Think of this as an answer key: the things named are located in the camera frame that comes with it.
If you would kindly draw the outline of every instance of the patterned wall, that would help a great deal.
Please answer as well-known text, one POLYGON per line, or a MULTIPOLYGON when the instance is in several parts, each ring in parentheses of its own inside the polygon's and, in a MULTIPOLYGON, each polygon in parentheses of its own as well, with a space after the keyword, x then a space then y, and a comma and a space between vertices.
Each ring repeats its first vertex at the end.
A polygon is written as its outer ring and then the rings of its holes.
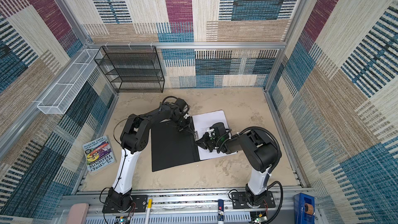
POLYGON ((0 0, 0 136, 81 47, 54 0, 0 0))
POLYGON ((285 38, 297 2, 66 1, 94 42, 279 42, 285 38))
POLYGON ((262 87, 277 51, 157 49, 166 88, 262 87))
POLYGON ((50 223, 85 166, 82 144, 97 137, 113 98, 95 69, 64 115, 40 113, 0 163, 1 223, 50 223))
POLYGON ((398 223, 398 0, 309 0, 270 94, 330 223, 398 223))

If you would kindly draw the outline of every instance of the pink case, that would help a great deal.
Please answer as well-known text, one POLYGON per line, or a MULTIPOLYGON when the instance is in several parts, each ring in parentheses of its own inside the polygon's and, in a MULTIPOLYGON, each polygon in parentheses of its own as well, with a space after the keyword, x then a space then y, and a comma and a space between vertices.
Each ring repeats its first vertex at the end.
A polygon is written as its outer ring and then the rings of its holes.
POLYGON ((70 208, 65 224, 84 224, 88 211, 88 203, 78 203, 70 208))

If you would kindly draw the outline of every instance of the black mounting plate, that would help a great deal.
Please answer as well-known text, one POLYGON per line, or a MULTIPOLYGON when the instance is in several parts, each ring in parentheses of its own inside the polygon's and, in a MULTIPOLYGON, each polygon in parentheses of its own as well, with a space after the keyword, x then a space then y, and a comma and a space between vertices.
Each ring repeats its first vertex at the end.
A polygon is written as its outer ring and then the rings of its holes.
MULTIPOLYGON (((234 209, 250 208, 247 205, 245 194, 246 194, 245 192, 231 192, 230 193, 232 199, 237 199, 237 200, 232 200, 232 206, 234 209)), ((276 207, 275 199, 274 199, 271 191, 267 192, 267 195, 264 198, 264 200, 266 201, 268 208, 276 207)), ((265 208, 265 207, 266 207, 265 204, 261 203, 260 208, 265 208)))
MULTIPOLYGON (((136 213, 144 213, 147 208, 147 195, 131 195, 132 203, 135 202, 135 212, 136 213)), ((112 207, 111 203, 105 202, 104 208, 102 209, 104 214, 113 214, 121 212, 117 211, 116 208, 112 207)))

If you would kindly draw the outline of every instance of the white wire basket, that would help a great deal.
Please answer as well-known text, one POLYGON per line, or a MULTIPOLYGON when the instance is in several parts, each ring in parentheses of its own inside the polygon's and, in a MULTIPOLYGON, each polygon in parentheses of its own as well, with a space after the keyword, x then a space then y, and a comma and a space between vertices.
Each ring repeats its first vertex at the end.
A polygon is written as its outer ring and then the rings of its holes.
POLYGON ((96 49, 84 50, 47 92, 37 108, 44 114, 65 114, 95 69, 95 56, 96 59, 102 58, 101 52, 96 49))

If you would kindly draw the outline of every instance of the black mesh shelf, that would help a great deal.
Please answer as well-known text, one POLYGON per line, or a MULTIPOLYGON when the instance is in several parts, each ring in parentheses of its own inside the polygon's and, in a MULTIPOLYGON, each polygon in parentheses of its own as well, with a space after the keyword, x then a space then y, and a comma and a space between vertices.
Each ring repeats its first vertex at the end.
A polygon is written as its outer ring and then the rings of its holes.
POLYGON ((97 65, 117 92, 158 92, 164 76, 158 53, 151 46, 102 46, 97 65))

